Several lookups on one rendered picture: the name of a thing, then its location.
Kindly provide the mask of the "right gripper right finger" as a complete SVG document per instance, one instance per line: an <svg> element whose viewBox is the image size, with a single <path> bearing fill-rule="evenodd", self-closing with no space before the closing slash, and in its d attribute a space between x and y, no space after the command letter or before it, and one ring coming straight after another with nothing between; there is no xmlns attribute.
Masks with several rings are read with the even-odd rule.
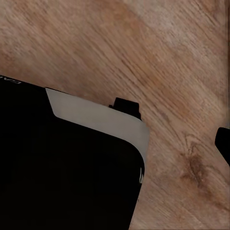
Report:
<svg viewBox="0 0 230 230"><path fill-rule="evenodd" d="M215 145L230 165L230 129L222 127L218 129Z"/></svg>

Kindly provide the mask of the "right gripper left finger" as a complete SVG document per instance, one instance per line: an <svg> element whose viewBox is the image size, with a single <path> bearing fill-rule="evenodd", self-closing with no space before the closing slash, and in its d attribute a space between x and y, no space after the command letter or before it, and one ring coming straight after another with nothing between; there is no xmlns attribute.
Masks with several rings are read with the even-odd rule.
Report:
<svg viewBox="0 0 230 230"><path fill-rule="evenodd" d="M0 185L24 146L20 127L0 133Z"/></svg>

